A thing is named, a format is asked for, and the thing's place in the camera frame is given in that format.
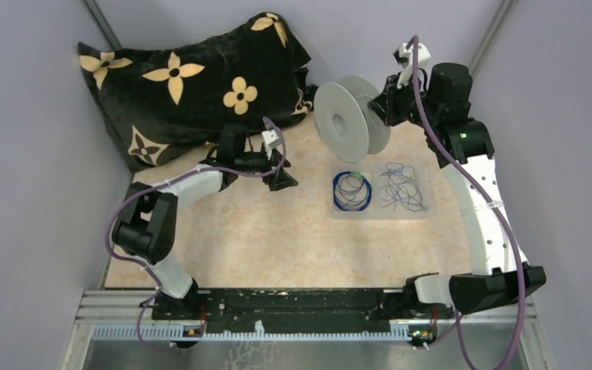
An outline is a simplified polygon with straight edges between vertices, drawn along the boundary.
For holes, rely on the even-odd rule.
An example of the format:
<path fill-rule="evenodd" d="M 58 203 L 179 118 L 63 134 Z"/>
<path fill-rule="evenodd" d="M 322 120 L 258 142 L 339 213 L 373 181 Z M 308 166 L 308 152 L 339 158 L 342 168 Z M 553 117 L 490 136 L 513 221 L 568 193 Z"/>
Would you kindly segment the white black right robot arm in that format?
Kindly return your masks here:
<path fill-rule="evenodd" d="M 545 270 L 532 266 L 510 240 L 511 230 L 495 171 L 494 147 L 486 125 L 470 114 L 473 78 L 467 66 L 440 63 L 424 77 L 422 106 L 431 129 L 428 148 L 450 184 L 469 245 L 471 271 L 423 274 L 406 282 L 406 313 L 422 318 L 434 304 L 467 315 L 516 304 L 547 282 Z"/>

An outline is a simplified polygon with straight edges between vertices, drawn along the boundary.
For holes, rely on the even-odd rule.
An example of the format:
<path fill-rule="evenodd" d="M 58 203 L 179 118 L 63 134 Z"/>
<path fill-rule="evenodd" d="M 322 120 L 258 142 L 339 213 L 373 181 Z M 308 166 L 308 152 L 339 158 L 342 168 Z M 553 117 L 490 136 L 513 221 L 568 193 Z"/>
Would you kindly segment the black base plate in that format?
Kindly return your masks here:
<path fill-rule="evenodd" d="M 201 288 L 182 300 L 161 294 L 151 308 L 154 320 L 194 320 L 215 333 L 249 332 L 257 321 L 274 333 L 350 333 L 386 330 L 392 320 L 454 317 L 401 288 Z"/>

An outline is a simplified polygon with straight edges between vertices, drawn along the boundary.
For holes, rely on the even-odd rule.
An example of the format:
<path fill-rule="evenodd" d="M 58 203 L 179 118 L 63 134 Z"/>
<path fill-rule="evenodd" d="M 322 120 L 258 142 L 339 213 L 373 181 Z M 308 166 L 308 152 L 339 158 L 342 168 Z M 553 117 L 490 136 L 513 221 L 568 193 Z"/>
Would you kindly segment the white perforated cable spool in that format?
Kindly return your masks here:
<path fill-rule="evenodd" d="M 387 147 L 391 129 L 368 107 L 378 95 L 373 84 L 356 74 L 318 87 L 315 126 L 327 148 L 341 161 L 360 163 Z"/>

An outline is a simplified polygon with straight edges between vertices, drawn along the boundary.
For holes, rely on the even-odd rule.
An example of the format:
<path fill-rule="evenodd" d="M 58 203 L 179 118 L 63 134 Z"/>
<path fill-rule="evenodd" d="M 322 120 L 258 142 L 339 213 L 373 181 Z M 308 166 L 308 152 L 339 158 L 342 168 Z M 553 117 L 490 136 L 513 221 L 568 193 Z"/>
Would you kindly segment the aluminium rail frame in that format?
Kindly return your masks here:
<path fill-rule="evenodd" d="M 438 305 L 412 310 L 397 288 L 211 288 L 186 310 L 147 289 L 86 291 L 63 369 L 495 368 L 513 306 L 471 314 L 463 337 Z"/>

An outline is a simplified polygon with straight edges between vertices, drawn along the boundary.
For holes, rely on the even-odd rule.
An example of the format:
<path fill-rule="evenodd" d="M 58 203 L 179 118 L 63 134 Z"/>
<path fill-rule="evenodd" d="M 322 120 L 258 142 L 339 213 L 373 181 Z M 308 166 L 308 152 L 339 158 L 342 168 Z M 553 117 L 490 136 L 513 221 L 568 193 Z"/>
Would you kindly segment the clear plastic tray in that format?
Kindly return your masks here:
<path fill-rule="evenodd" d="M 329 180 L 334 220 L 425 220 L 436 210 L 421 163 L 338 163 L 331 168 Z"/>

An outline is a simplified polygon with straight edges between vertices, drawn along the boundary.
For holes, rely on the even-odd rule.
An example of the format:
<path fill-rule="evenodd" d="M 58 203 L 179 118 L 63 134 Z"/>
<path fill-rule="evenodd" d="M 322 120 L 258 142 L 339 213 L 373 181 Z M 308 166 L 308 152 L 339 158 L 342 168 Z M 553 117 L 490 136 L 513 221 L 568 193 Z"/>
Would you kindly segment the black blanket with beige flowers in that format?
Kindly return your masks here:
<path fill-rule="evenodd" d="M 106 132 L 132 173 L 216 142 L 229 123 L 257 135 L 264 118 L 284 129 L 315 107 L 311 57 L 274 12 L 192 45 L 101 51 L 81 42 L 77 56 Z"/>

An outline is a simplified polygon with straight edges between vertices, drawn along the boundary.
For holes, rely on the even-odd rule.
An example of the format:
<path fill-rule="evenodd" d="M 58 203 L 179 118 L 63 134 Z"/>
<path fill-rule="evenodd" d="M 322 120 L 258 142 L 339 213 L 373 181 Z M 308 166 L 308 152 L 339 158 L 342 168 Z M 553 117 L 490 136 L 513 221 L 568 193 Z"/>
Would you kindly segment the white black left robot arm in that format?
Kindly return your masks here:
<path fill-rule="evenodd" d="M 200 309 L 197 283 L 173 252 L 180 210 L 227 189 L 239 177 L 259 178 L 272 191 L 295 187 L 286 172 L 286 142 L 268 118 L 261 146 L 253 150 L 249 132 L 241 124 L 227 124 L 207 155 L 192 169 L 154 184 L 131 183 L 125 200 L 111 216 L 105 247 L 120 261 L 139 265 L 171 298 L 170 309 L 182 319 Z"/>

